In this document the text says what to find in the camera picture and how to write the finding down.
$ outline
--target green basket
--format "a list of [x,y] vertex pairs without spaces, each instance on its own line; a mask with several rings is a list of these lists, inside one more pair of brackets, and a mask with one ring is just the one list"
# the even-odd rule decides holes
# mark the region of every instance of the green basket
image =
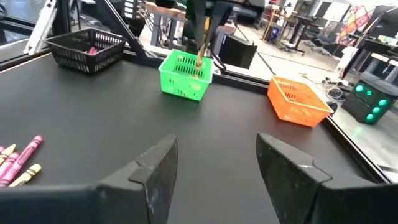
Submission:
[[196,55],[173,50],[159,67],[162,91],[200,101],[213,79],[213,60],[203,58],[200,70],[196,62]]

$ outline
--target yellow crayon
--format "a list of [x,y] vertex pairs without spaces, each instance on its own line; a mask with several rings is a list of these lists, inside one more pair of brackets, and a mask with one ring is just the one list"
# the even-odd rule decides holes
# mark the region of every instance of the yellow crayon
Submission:
[[28,183],[28,181],[30,181],[34,175],[40,172],[41,169],[42,167],[40,165],[34,164],[29,169],[27,169],[23,174],[21,174],[12,184],[10,184],[10,187],[16,187]]
[[3,152],[1,152],[0,154],[0,165],[8,158],[9,155],[11,155],[11,153],[14,152],[16,145],[13,144],[10,147],[8,147],[7,149],[3,150]]

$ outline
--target black basket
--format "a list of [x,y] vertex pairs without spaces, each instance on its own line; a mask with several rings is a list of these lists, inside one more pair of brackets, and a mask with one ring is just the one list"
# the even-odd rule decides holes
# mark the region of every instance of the black basket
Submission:
[[[96,73],[121,59],[126,40],[119,35],[90,28],[52,37],[45,43],[59,65]],[[88,53],[92,47],[97,50],[95,54]]]

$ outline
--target table surface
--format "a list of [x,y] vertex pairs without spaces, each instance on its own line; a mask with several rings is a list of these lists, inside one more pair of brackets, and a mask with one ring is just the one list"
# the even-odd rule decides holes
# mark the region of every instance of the table surface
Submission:
[[0,143],[44,143],[31,184],[97,182],[164,136],[178,137],[169,223],[278,223],[259,172],[256,134],[265,132],[361,175],[322,127],[279,121],[264,95],[211,84],[201,102],[160,91],[159,72],[119,62],[87,76],[51,55],[0,76]]

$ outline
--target chair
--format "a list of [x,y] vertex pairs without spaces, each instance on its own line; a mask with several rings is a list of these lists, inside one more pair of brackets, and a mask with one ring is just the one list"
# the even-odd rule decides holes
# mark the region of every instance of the chair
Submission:
[[311,41],[312,39],[316,39],[323,30],[323,28],[328,23],[328,20],[325,18],[315,18],[314,21],[309,25],[308,29],[305,31],[305,35],[309,38],[308,41],[304,42],[304,45],[309,47],[316,47],[316,45]]
[[342,28],[343,28],[343,23],[330,21],[329,24],[323,30],[321,30],[321,32],[317,37],[317,41],[321,43],[321,46],[312,47],[311,50],[320,52],[323,55],[331,56],[331,53],[325,50],[323,46],[337,43],[338,35],[340,34]]
[[312,27],[310,27],[309,29],[307,29],[305,31],[305,36],[306,36],[306,38],[308,38],[308,40],[304,41],[304,45],[309,46],[309,47],[316,47],[316,45],[311,40],[318,37],[321,29],[319,29],[318,27],[314,27],[313,29],[311,29],[311,28]]

